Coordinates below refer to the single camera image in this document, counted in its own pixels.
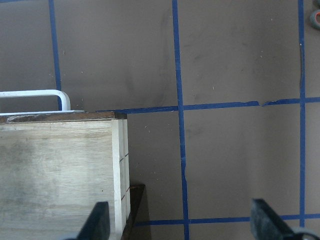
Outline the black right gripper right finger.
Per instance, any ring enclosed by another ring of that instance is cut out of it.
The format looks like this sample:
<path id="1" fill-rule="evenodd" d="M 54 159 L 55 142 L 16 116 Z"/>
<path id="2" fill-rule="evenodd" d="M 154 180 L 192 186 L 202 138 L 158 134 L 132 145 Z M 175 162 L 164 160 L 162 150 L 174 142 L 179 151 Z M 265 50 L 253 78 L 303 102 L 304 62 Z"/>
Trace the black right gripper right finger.
<path id="1" fill-rule="evenodd" d="M 253 199 L 250 230 L 256 240 L 294 240 L 295 233 L 263 199 Z"/>

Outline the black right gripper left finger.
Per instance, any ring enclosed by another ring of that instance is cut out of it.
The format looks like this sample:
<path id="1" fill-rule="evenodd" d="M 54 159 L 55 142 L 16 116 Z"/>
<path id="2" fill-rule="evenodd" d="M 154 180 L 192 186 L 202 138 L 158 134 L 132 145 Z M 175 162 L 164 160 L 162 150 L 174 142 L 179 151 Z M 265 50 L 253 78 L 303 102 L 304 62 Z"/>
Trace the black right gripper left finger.
<path id="1" fill-rule="evenodd" d="M 109 204 L 97 202 L 77 235 L 78 240 L 108 240 L 111 234 Z"/>

